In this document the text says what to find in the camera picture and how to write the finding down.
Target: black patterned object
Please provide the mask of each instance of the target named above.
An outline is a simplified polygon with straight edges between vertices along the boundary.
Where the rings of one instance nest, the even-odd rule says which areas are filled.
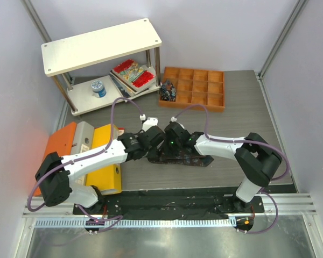
[[[166,80],[159,89],[160,99],[163,101],[176,101],[176,88],[170,80]]]

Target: yellow binder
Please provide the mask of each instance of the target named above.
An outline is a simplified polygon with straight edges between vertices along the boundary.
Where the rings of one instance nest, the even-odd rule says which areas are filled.
[[[109,142],[110,125],[96,128],[93,135],[92,149]],[[114,139],[118,137],[118,128],[114,126]],[[94,185],[103,195],[113,195],[122,192],[121,166],[114,164],[98,169],[87,175],[86,185]]]

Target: wooden floor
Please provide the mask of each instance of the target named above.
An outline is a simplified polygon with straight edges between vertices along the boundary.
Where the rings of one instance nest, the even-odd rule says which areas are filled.
[[[208,133],[222,137],[244,137],[250,132],[259,133],[268,143],[279,143],[270,120],[264,98],[253,71],[225,72],[226,109],[223,113],[210,112]],[[161,128],[169,123],[170,118],[180,110],[158,106],[158,95],[151,93],[134,100],[148,117],[157,117]],[[68,110],[66,124],[86,121],[95,127],[110,123],[110,107],[73,117]],[[124,127],[126,132],[138,132],[141,129],[139,113],[128,103],[115,106],[115,125]],[[187,111],[178,122],[192,133],[203,131],[205,113]],[[243,171],[236,161],[214,157],[207,168],[181,165],[151,164],[147,159],[129,161],[122,166],[122,189],[167,189],[238,186],[244,178]],[[276,175],[285,171],[281,165]],[[290,176],[275,182],[292,183]]]

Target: white shelf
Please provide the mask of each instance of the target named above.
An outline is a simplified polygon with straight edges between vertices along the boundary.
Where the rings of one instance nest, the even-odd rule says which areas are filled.
[[[153,67],[147,68],[147,66],[143,66],[145,69],[156,74]],[[100,108],[104,108],[106,106],[111,106],[115,99],[121,97],[118,89],[116,88],[115,84],[112,82],[109,75],[98,78],[96,80],[100,80],[103,82],[104,87],[107,91],[106,95],[102,98],[97,98],[94,96],[94,93],[91,88],[92,81],[83,82],[80,84],[76,84],[73,86],[73,90],[68,91],[68,95],[70,99],[73,101],[74,105],[78,109],[77,112],[72,112],[72,115],[78,116],[90,111],[94,111]],[[149,87],[148,90],[144,91],[143,93],[136,95],[134,97],[131,97],[131,99],[137,98],[142,95],[146,95],[148,93],[154,92],[159,90],[159,87],[156,86],[156,84],[153,84]]]
[[[150,21],[136,20],[43,44],[44,72],[55,76],[161,45]]]

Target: wooden compartment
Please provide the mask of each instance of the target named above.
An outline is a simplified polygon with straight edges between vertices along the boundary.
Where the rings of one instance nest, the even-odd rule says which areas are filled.
[[[163,82],[169,79],[176,88],[175,102],[161,101],[159,106],[184,109],[202,104],[209,111],[225,109],[225,81],[222,71],[165,67]]]
[[[206,81],[208,79],[207,70],[194,70],[194,81]]]
[[[194,76],[193,69],[180,69],[178,78],[185,80],[192,80]]]
[[[176,67],[165,67],[164,77],[165,78],[178,78],[179,68]]]
[[[224,73],[222,71],[209,71],[208,81],[210,82],[223,82]]]
[[[223,94],[223,84],[218,82],[208,82],[208,93]]]
[[[207,92],[207,82],[194,81],[193,82],[193,91],[196,92]]]
[[[178,80],[177,90],[180,91],[192,91],[193,81],[190,80]]]
[[[194,92],[192,93],[192,104],[207,105],[207,93],[206,92]]]

